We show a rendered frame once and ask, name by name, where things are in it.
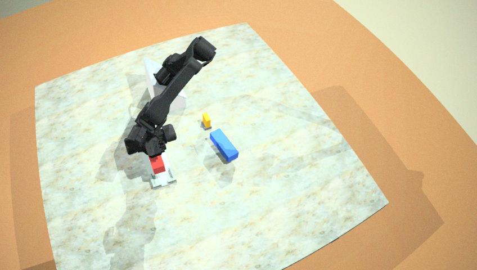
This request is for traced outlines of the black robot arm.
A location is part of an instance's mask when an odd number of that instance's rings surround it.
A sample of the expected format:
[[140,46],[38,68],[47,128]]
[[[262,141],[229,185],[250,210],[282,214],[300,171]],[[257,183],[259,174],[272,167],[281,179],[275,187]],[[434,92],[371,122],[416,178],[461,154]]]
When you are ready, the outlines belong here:
[[[184,53],[174,53],[165,59],[161,69],[153,75],[160,85],[166,87],[160,95],[146,103],[137,115],[134,121],[137,124],[133,126],[125,141],[130,149],[140,151],[144,145],[150,158],[165,152],[167,149],[165,141],[161,141],[155,133],[167,121],[172,101],[189,80],[213,60],[216,49],[206,39],[199,36],[190,43]],[[199,63],[198,60],[204,63]],[[152,134],[151,138],[147,138],[149,133]]]

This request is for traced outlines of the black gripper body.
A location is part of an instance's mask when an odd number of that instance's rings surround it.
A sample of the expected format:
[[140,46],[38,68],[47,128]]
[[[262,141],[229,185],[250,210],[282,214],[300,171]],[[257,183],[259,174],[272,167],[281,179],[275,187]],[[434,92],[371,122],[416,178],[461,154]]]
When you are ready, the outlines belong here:
[[[156,131],[155,134],[157,134],[159,136],[159,139],[161,141],[166,140],[167,142],[172,142],[172,141],[175,141],[177,139],[176,132],[175,132],[175,130],[174,130],[174,128],[171,124],[162,126],[162,128],[159,131]],[[152,134],[148,133],[147,138],[151,138],[151,137],[152,137]],[[134,150],[130,149],[126,144],[125,144],[125,146],[126,146],[126,149],[127,149],[127,153],[129,155],[137,153],[137,151],[134,151]]]

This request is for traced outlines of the blue rectangular plate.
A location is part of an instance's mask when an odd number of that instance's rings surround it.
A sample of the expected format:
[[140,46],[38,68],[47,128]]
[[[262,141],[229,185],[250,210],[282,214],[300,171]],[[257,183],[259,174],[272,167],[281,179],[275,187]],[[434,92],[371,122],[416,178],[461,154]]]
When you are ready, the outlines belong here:
[[220,129],[211,132],[210,139],[228,163],[238,158],[239,152]]

